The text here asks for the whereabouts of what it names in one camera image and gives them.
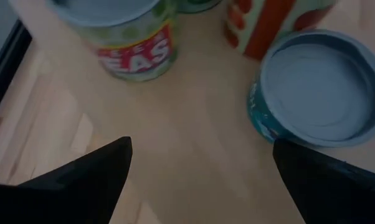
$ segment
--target can label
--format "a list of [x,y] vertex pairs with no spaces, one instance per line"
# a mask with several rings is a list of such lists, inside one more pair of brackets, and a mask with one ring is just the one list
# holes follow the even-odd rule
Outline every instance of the can label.
[[97,50],[102,63],[115,73],[147,72],[162,64],[173,51],[169,22],[145,40],[123,46],[106,46]]

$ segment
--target can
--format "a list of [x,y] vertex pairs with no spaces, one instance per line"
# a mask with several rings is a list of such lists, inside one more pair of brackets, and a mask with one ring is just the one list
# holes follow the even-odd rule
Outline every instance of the can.
[[269,142],[355,146],[375,136],[375,56],[328,30],[278,41],[247,98],[249,117]]
[[115,77],[145,81],[175,61],[173,0],[48,0]]
[[224,35],[242,54],[262,60],[268,48],[286,35],[312,29],[336,0],[230,0]]
[[178,11],[181,13],[197,13],[206,11],[218,5],[221,0],[176,0]]

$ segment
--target wooden floor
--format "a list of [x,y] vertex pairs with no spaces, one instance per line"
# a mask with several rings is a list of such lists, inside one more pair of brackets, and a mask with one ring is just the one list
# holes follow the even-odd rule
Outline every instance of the wooden floor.
[[[23,183],[106,143],[31,43],[0,105],[0,183]],[[159,222],[127,180],[110,223]]]

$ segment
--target tin can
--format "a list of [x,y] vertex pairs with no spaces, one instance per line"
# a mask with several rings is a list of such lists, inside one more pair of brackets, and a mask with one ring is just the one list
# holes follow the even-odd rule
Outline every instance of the tin can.
[[249,117],[269,142],[346,147],[375,136],[375,56],[328,30],[275,43],[247,99]]
[[277,39],[314,28],[336,0],[230,0],[224,35],[233,48],[262,60]]
[[176,0],[178,11],[182,13],[197,13],[213,8],[221,0]]
[[150,80],[163,74],[177,57],[173,0],[48,2],[115,77]]

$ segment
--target metal lid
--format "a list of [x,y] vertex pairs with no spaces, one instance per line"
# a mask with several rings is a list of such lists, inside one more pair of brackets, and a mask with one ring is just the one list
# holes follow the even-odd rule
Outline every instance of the metal lid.
[[79,26],[115,26],[150,11],[159,0],[47,0],[63,19]]
[[319,146],[352,146],[375,135],[375,57],[359,42],[317,30],[283,39],[260,77],[282,126]]

